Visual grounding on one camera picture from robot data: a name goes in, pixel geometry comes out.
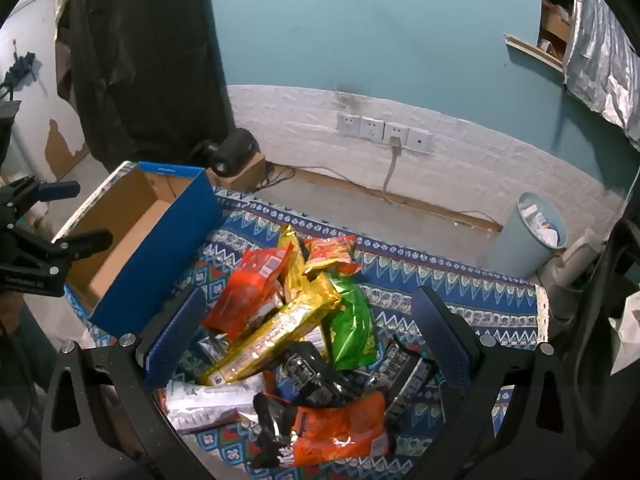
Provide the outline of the black umbrella on wall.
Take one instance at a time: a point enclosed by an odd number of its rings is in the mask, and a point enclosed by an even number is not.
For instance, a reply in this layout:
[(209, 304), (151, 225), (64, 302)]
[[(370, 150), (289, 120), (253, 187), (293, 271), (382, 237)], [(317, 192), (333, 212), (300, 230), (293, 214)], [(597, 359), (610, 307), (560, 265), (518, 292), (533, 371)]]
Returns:
[(36, 56), (32, 52), (25, 55), (14, 53), (14, 62), (6, 71), (1, 83), (2, 89), (15, 89), (27, 76), (32, 75)]

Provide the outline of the orange black snack bag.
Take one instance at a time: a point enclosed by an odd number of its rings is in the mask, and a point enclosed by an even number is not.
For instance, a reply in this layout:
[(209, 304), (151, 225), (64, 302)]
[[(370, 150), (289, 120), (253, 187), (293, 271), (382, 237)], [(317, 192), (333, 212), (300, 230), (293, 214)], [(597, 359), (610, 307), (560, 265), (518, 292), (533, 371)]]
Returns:
[(268, 393), (254, 396), (260, 433), (256, 469), (317, 466), (334, 460), (380, 457), (390, 441), (385, 399), (372, 392), (340, 408), (303, 408)]

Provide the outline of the orange fries snack bag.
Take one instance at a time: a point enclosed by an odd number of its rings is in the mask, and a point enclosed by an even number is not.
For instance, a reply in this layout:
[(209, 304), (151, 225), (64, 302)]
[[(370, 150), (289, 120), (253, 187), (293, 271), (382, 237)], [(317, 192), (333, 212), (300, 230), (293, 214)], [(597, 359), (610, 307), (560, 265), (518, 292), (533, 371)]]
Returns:
[(354, 259), (355, 235), (340, 235), (328, 238), (308, 238), (305, 248), (308, 258), (304, 274), (333, 272), (351, 276), (360, 270), (360, 264)]

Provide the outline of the white silver snack pack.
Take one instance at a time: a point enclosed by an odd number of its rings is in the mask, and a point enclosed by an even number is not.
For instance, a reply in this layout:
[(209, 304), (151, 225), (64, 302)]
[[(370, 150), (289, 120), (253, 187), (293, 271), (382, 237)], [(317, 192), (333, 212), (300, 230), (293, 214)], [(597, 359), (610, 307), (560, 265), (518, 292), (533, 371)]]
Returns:
[(254, 396), (267, 391), (263, 374), (217, 387), (173, 380), (158, 392), (160, 408), (178, 434), (206, 430), (229, 422), (256, 424)]

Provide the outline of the red snack bag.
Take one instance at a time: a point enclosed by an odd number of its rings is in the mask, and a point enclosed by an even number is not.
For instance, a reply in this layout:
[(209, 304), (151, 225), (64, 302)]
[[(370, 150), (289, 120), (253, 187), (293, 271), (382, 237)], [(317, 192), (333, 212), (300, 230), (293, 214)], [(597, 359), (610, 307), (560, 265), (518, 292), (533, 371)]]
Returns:
[(292, 245), (287, 244), (244, 252), (202, 326), (226, 334), (231, 341), (239, 339), (250, 319), (272, 296), (291, 250)]

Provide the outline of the small cardboard box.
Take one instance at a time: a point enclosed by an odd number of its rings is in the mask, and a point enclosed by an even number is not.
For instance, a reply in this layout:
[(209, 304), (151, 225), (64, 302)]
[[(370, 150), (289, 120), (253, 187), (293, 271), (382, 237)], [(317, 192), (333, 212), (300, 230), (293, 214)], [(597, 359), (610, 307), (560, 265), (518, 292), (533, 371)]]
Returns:
[(213, 170), (207, 169), (206, 174), (213, 186), (221, 186), (241, 193), (253, 192), (267, 177), (267, 159), (262, 153), (255, 153), (243, 168), (234, 176), (219, 177)]

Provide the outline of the light blue trash bin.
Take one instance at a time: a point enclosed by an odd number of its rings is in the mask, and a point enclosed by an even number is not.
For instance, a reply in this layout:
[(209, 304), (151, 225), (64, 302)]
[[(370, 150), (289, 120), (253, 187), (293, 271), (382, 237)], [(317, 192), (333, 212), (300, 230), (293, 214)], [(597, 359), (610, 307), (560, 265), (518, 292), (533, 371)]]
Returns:
[(488, 252), (488, 269), (530, 278), (567, 243), (564, 221), (552, 203), (524, 192)]

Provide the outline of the patterned blue tablecloth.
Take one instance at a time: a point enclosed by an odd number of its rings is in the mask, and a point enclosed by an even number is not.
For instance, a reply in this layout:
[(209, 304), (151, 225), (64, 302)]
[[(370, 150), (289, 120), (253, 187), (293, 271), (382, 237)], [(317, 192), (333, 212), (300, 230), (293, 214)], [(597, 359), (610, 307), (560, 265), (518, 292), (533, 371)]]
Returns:
[[(289, 224), (304, 237), (346, 233), (334, 226), (253, 194), (215, 188), (222, 208), (220, 228), (198, 248), (180, 285), (198, 283), (208, 298), (219, 296), (226, 276), (247, 248), (276, 244), (280, 227)], [(479, 334), (488, 333), (505, 346), (533, 349), (548, 335), (548, 299), (543, 288), (451, 261), (427, 252), (359, 234), (355, 256), (359, 287), (372, 310), (378, 343), (399, 339), (425, 351), (424, 339), (411, 316), (410, 295), (421, 285), (435, 289), (450, 310)], [(438, 382), (416, 395), (392, 432), (396, 451), (379, 458), (353, 458), (307, 468), (252, 469), (257, 431), (246, 422), (189, 434), (184, 439), (216, 477), (223, 479), (401, 479), (408, 474), (444, 424)]]

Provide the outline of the black snack pack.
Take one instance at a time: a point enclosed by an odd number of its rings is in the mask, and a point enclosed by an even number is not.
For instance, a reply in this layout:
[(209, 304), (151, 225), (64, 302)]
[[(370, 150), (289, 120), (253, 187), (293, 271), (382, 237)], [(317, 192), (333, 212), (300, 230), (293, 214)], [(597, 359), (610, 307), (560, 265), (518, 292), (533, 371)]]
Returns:
[(397, 338), (387, 346), (382, 364), (364, 384), (366, 393), (377, 391), (385, 399), (384, 420), (393, 425), (407, 411), (419, 390), (439, 372), (438, 365), (406, 348)]

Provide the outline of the blue cardboard box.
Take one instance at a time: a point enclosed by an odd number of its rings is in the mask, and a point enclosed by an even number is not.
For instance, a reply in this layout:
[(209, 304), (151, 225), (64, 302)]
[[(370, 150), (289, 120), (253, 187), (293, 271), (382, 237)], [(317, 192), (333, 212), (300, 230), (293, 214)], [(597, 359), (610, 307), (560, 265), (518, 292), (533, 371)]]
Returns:
[(77, 315), (114, 337), (160, 312), (222, 207), (203, 168), (123, 162), (56, 233), (107, 229), (110, 248), (73, 264), (65, 293)]

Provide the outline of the long gold snack pack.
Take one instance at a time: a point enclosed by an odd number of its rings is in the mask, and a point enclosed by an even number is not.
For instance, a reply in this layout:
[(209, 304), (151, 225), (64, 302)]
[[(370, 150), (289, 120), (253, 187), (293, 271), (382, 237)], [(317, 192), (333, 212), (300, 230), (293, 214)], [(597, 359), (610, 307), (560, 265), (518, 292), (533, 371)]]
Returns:
[(341, 305), (341, 294), (328, 274), (321, 272), (299, 295), (284, 306), (230, 350), (217, 364), (198, 376), (200, 385), (218, 387), (260, 372), (291, 342), (311, 332), (332, 311)]

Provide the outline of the green snack bag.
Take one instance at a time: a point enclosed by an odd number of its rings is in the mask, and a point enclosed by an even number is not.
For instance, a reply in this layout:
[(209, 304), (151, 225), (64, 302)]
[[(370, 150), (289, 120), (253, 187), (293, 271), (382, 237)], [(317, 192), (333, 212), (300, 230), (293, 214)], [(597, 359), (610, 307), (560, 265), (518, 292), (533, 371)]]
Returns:
[(331, 360), (336, 370), (370, 366), (378, 357), (371, 310), (359, 285), (350, 276), (331, 275), (341, 295), (340, 307), (326, 322)]

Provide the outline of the silver foil curtain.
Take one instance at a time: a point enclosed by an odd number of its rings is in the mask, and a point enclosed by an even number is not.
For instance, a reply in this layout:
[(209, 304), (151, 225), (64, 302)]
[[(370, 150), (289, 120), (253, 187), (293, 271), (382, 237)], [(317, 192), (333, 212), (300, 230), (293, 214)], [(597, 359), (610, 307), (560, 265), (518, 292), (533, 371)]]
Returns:
[(564, 86), (639, 145), (639, 57), (605, 0), (574, 0)]

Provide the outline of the white wall socket strip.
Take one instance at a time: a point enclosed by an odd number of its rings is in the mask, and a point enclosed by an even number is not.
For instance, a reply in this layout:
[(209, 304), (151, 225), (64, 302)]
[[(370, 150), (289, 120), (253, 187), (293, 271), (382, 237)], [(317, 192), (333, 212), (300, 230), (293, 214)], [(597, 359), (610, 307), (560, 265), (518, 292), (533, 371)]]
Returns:
[(417, 153), (426, 154), (432, 150), (433, 135), (430, 132), (399, 122), (338, 113), (336, 128), (342, 136), (388, 145), (397, 143), (401, 148)]

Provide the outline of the wooden window sill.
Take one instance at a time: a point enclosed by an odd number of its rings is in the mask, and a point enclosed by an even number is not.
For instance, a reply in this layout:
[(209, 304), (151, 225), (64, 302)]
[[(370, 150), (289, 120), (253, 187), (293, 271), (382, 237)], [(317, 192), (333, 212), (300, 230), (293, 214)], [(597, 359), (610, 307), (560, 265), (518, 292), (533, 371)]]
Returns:
[(541, 48), (535, 47), (528, 42), (521, 40), (518, 37), (506, 34), (504, 36), (504, 40), (506, 40), (506, 45), (509, 48), (518, 50), (531, 58), (536, 58), (537, 61), (546, 64), (547, 66), (553, 68), (559, 73), (563, 71), (563, 62), (558, 58), (555, 58), (550, 53), (542, 50)]

